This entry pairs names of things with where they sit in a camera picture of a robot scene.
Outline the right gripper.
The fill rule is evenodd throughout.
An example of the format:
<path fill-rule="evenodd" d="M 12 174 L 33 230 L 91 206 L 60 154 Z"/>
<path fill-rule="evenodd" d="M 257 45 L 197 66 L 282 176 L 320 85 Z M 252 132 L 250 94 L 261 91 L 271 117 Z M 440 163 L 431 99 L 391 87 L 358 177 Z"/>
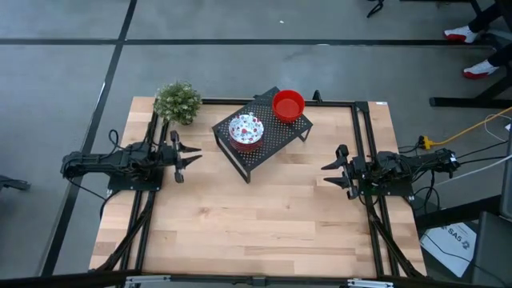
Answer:
<path fill-rule="evenodd" d="M 366 172 L 366 162 L 362 157 L 353 157 L 348 160 L 349 151 L 347 145 L 341 144 L 336 149 L 337 159 L 322 167 L 322 170 L 336 170 L 343 168 L 341 177 L 324 178 L 323 180 L 332 183 L 341 188 L 347 189 L 348 199 L 356 199 L 359 195 L 359 188 L 354 184 L 355 181 L 363 179 Z"/>

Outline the black perforated metal shelf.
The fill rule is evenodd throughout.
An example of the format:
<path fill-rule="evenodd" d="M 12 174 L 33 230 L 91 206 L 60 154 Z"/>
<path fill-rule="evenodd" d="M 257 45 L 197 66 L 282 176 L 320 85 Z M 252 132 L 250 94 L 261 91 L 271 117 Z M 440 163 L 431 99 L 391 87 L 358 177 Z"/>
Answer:
<path fill-rule="evenodd" d="M 273 87 L 264 94 L 237 109 L 212 127 L 217 145 L 228 158 L 243 180 L 250 182 L 250 172 L 279 152 L 296 138 L 305 141 L 313 123 L 304 115 L 292 123 L 280 122 L 272 109 L 273 97 L 280 89 Z M 264 126 L 263 144 L 250 153 L 240 153 L 230 144 L 228 122 L 237 114 L 253 112 Z"/>

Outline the person's foot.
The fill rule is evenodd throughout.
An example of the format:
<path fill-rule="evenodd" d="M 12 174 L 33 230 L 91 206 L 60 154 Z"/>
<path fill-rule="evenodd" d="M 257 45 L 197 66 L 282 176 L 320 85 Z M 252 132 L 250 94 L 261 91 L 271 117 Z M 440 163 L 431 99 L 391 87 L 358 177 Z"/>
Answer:
<path fill-rule="evenodd" d="M 444 30 L 443 35 L 450 41 L 459 41 L 471 44 L 475 41 L 479 32 L 473 32 L 468 26 L 461 26 L 450 30 Z"/>
<path fill-rule="evenodd" d="M 480 79 L 485 78 L 489 76 L 490 74 L 494 73 L 496 70 L 498 70 L 498 66 L 493 66 L 489 63 L 488 60 L 485 60 L 483 62 L 479 62 L 469 68 L 465 68 L 462 71 L 462 74 L 465 78 L 468 79 Z"/>

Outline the person's leg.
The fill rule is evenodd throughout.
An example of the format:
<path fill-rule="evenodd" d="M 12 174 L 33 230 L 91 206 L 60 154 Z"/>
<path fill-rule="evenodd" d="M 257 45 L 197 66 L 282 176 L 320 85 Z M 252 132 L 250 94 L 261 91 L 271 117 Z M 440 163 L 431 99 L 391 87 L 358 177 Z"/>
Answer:
<path fill-rule="evenodd" d="M 469 22 L 469 30 L 473 33 L 484 30 L 490 23 L 501 17 L 499 6 L 497 3 L 489 6 L 483 12 L 477 15 L 471 22 Z"/>
<path fill-rule="evenodd" d="M 496 67 L 504 66 L 508 62 L 512 61 L 512 42 L 500 48 L 491 56 L 489 56 L 487 61 L 492 66 Z"/>

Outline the red plastic mini bowl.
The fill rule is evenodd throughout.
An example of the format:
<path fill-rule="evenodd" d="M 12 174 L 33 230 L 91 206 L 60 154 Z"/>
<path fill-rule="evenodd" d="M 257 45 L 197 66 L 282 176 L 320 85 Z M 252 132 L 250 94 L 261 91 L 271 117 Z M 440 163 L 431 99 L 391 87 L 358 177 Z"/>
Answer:
<path fill-rule="evenodd" d="M 283 123 L 292 123 L 298 120 L 303 115 L 304 108 L 303 96 L 294 90 L 281 90 L 272 100 L 274 115 Z"/>

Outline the black desk base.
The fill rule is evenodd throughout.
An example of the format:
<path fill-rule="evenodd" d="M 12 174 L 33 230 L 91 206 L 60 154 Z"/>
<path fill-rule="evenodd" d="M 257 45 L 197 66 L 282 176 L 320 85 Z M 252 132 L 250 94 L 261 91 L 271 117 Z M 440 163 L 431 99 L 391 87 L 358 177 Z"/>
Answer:
<path fill-rule="evenodd" d="M 497 99 L 502 92 L 512 87 L 512 76 L 505 76 L 474 98 L 440 98 L 429 99 L 432 107 L 505 109 L 512 106 L 511 99 Z"/>

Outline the black stand foot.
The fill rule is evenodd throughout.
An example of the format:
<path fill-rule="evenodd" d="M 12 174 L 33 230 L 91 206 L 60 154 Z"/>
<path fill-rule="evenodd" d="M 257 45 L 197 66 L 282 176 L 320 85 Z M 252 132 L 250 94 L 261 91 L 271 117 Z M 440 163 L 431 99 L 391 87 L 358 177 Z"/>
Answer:
<path fill-rule="evenodd" d="M 31 188 L 31 184 L 25 180 L 14 179 L 0 174 L 0 191 L 2 191 L 3 188 L 26 191 Z"/>

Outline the silver metal bracket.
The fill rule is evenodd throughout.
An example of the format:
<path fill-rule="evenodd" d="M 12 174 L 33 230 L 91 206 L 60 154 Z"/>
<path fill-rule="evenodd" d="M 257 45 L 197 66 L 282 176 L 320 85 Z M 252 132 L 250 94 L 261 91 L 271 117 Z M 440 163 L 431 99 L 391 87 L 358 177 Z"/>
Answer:
<path fill-rule="evenodd" d="M 126 278 L 125 288 L 140 288 L 142 284 L 170 282 L 170 275 L 139 275 Z"/>
<path fill-rule="evenodd" d="M 375 280 L 364 280 L 352 278 L 347 281 L 348 288 L 394 288 L 392 282 L 381 282 Z"/>

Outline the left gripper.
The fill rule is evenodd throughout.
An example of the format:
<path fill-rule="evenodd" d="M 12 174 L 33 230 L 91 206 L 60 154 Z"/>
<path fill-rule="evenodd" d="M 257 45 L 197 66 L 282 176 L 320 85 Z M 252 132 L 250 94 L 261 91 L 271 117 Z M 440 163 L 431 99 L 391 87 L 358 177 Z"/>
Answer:
<path fill-rule="evenodd" d="M 189 164 L 200 159 L 201 155 L 195 155 L 189 158 L 182 158 L 181 153 L 192 153 L 201 151 L 200 148 L 185 146 L 181 143 L 180 137 L 176 130 L 170 132 L 171 146 L 165 144 L 161 148 L 161 161 L 164 166 L 174 166 L 174 179 L 177 183 L 184 182 L 182 170 Z"/>

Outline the black desk beam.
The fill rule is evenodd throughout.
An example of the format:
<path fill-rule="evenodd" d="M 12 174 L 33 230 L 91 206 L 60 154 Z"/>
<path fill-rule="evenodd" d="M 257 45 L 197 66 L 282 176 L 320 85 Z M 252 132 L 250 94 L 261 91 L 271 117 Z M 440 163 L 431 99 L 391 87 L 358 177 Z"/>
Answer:
<path fill-rule="evenodd" d="M 481 212 L 491 213 L 496 216 L 504 216 L 501 210 L 501 200 L 502 196 L 496 195 L 460 206 L 445 208 L 420 215 L 415 218 L 416 227 L 422 230 L 448 226 L 454 223 L 473 221 L 479 218 Z"/>

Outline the green potted plant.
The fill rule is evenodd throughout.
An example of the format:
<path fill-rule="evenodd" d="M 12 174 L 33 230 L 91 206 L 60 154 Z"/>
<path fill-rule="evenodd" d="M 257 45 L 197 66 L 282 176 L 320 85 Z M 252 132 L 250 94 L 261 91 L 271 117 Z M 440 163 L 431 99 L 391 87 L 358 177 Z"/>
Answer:
<path fill-rule="evenodd" d="M 167 84 L 157 90 L 154 111 L 166 122 L 189 125 L 197 117 L 202 96 L 188 82 Z"/>

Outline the white printed sheet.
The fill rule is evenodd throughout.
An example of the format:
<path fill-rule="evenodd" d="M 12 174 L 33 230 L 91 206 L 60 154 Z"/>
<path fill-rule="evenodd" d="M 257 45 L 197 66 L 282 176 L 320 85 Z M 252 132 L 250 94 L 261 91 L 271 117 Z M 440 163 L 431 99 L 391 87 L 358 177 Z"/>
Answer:
<path fill-rule="evenodd" d="M 474 256 L 477 234 L 466 224 L 456 223 L 426 230 L 421 247 L 461 278 Z"/>

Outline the dark grey cabinet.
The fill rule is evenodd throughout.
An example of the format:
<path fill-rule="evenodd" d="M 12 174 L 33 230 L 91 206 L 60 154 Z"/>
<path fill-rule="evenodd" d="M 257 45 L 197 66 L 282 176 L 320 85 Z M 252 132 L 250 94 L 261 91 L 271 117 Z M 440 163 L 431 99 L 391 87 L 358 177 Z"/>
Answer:
<path fill-rule="evenodd" d="M 474 266 L 473 284 L 512 288 L 512 222 L 481 213 Z"/>

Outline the black aluminium table frame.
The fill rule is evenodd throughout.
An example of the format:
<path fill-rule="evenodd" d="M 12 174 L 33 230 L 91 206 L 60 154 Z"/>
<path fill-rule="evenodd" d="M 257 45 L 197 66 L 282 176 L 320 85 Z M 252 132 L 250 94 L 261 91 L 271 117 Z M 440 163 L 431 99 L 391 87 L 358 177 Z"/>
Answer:
<path fill-rule="evenodd" d="M 337 146 L 352 155 L 397 148 L 390 109 L 347 102 L 307 105 L 306 140 L 295 139 L 245 180 L 218 147 L 213 126 L 242 107 L 240 99 L 207 99 L 181 140 L 201 150 L 184 183 L 165 172 L 147 233 L 138 235 L 127 267 L 145 274 L 300 278 L 403 275 L 383 242 L 373 244 L 366 206 L 328 183 Z"/>

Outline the black hooked stand part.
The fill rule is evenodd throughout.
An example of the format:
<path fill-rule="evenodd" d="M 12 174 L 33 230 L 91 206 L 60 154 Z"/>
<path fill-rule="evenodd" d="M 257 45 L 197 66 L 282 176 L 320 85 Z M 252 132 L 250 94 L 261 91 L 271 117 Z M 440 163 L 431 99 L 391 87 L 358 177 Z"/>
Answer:
<path fill-rule="evenodd" d="M 371 18 L 373 15 L 378 13 L 384 7 L 385 0 L 368 0 L 369 2 L 375 2 L 374 7 L 368 12 L 367 18 Z"/>

